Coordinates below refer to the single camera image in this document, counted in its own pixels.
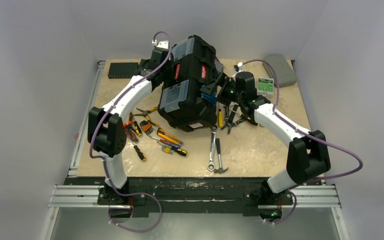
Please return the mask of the black plastic toolbox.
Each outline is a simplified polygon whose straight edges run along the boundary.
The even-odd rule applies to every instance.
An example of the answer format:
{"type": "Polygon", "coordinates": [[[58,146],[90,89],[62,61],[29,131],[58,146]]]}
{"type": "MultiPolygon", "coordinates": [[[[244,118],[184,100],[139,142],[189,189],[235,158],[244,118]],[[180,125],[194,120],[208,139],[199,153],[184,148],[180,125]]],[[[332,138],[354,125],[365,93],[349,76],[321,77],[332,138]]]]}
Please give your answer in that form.
{"type": "Polygon", "coordinates": [[[163,83],[157,110],[171,127],[192,132],[216,124],[216,99],[199,97],[201,86],[215,81],[224,71],[216,52],[198,35],[172,48],[170,81],[163,83]]]}

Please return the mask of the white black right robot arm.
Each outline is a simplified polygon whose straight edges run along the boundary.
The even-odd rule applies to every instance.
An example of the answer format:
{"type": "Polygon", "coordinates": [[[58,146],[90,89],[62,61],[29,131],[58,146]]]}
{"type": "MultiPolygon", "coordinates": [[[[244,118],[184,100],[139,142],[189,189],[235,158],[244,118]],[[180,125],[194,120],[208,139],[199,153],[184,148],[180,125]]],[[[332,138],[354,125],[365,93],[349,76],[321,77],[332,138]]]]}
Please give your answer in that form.
{"type": "Polygon", "coordinates": [[[266,97],[258,95],[255,77],[249,71],[241,71],[228,77],[221,72],[200,91],[215,95],[217,102],[228,105],[237,103],[246,118],[265,127],[287,147],[285,168],[263,181],[260,189],[262,200],[274,203],[280,195],[292,187],[315,179],[331,169],[326,137],[319,131],[310,131],[288,121],[288,118],[266,97]]]}

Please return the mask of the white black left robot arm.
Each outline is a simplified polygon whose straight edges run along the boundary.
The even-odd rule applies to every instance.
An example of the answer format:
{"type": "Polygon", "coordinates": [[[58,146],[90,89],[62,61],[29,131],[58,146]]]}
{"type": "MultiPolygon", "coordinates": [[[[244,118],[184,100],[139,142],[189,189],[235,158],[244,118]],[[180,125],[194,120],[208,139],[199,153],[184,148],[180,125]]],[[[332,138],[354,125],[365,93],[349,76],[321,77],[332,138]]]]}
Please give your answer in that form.
{"type": "Polygon", "coordinates": [[[126,145],[125,122],[138,103],[166,79],[171,68],[172,48],[167,41],[158,43],[151,57],[139,64],[128,84],[102,107],[92,107],[88,112],[87,141],[89,157],[102,162],[104,183],[111,190],[109,197],[118,205],[126,203],[130,193],[126,184],[122,151],[126,145]]]}

